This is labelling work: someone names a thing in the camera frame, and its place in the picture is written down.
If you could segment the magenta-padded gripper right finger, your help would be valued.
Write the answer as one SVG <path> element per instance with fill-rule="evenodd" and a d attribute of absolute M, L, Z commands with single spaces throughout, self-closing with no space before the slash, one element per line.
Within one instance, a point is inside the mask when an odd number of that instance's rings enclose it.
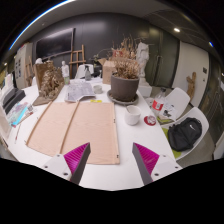
<path fill-rule="evenodd" d="M 168 155 L 157 154 L 138 143 L 133 144 L 132 153 L 136 160 L 143 185 L 148 185 L 182 169 Z"/>

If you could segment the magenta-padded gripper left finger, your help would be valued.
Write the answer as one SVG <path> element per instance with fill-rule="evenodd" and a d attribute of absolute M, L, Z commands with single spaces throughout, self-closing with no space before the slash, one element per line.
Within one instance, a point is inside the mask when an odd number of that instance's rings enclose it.
<path fill-rule="evenodd" d="M 90 144 L 85 143 L 64 155 L 56 154 L 42 166 L 42 169 L 78 185 L 90 152 Z"/>

